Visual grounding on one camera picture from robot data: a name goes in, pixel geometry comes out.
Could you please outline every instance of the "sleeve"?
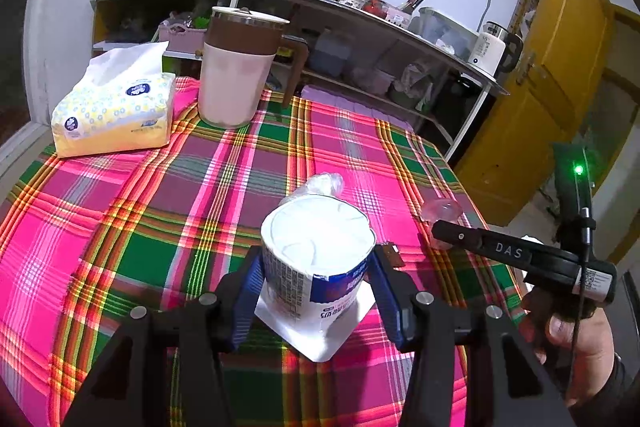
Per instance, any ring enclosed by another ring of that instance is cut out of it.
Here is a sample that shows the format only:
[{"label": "sleeve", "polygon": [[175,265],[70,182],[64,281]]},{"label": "sleeve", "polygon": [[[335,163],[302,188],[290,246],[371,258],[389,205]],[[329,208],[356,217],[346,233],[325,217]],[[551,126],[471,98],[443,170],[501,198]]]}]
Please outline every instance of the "sleeve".
[{"label": "sleeve", "polygon": [[576,427],[619,427],[629,424],[623,419],[623,399],[631,386],[631,378],[618,356],[615,357],[613,369],[607,383],[587,403],[580,407],[571,407],[571,416]]}]

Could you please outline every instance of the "electric kettle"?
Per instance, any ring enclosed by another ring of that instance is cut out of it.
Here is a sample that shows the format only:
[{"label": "electric kettle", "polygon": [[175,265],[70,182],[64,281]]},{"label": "electric kettle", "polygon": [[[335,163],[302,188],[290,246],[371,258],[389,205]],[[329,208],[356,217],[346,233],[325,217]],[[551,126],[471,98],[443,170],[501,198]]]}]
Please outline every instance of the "electric kettle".
[{"label": "electric kettle", "polygon": [[510,73],[520,59],[522,46],[522,39],[519,36],[508,32],[495,22],[487,22],[478,34],[467,62],[491,76]]},{"label": "electric kettle", "polygon": [[289,104],[309,50],[306,42],[283,36],[289,21],[247,8],[215,6],[202,51],[198,111],[216,127],[238,128],[254,117],[278,47],[293,50],[283,105]]}]

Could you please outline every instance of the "metal screw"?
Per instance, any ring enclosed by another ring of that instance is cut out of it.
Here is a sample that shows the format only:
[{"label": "metal screw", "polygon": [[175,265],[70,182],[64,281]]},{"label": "metal screw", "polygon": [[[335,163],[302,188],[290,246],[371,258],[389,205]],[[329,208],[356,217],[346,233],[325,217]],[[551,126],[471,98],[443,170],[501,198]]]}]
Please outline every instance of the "metal screw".
[{"label": "metal screw", "polygon": [[433,295],[429,292],[418,292],[415,296],[415,300],[420,302],[420,304],[431,304],[433,302]]},{"label": "metal screw", "polygon": [[211,306],[215,304],[218,300],[218,297],[215,293],[203,293],[200,297],[198,297],[198,302],[203,306]]},{"label": "metal screw", "polygon": [[486,307],[486,314],[492,319],[499,319],[502,317],[502,310],[498,306],[491,305]]},{"label": "metal screw", "polygon": [[136,306],[129,312],[129,316],[132,319],[141,319],[146,315],[146,308],[144,306]]}]

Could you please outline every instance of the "kettle handle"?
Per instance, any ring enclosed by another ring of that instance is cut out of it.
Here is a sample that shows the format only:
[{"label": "kettle handle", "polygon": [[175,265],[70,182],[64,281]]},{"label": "kettle handle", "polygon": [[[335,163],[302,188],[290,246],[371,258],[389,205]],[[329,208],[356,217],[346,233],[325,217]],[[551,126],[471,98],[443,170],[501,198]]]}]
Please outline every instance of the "kettle handle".
[{"label": "kettle handle", "polygon": [[287,81],[287,87],[284,91],[284,97],[282,99],[282,107],[287,108],[293,98],[293,93],[298,87],[300,81],[300,75],[305,67],[306,59],[309,56],[309,47],[306,45],[305,39],[296,38],[293,36],[283,35],[280,39],[280,45],[282,47],[290,48],[293,50],[293,65],[291,67],[291,74]]},{"label": "kettle handle", "polygon": [[[514,33],[507,34],[504,44],[504,53],[500,59],[500,64],[498,64],[495,70],[496,75],[498,73],[511,73],[518,65],[518,60],[520,60],[520,55],[524,47],[522,39]],[[515,50],[513,51],[511,50],[511,44],[515,44]],[[509,57],[511,57],[511,60],[509,60],[509,64],[505,65]]]}]

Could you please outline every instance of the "yellow tissue pack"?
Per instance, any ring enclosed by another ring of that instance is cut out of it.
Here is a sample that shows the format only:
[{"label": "yellow tissue pack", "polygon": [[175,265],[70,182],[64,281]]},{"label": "yellow tissue pack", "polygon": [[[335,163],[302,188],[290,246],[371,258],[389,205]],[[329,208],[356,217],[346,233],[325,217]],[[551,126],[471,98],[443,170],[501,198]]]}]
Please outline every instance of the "yellow tissue pack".
[{"label": "yellow tissue pack", "polygon": [[[109,57],[103,58],[108,53],[97,57],[102,58],[102,64],[109,61]],[[95,75],[87,80],[85,74],[56,106],[51,128],[59,157],[157,148],[169,143],[175,75],[161,71],[147,71],[142,76],[140,71],[123,74],[126,72],[119,66],[115,77],[101,82],[95,81]]]}]

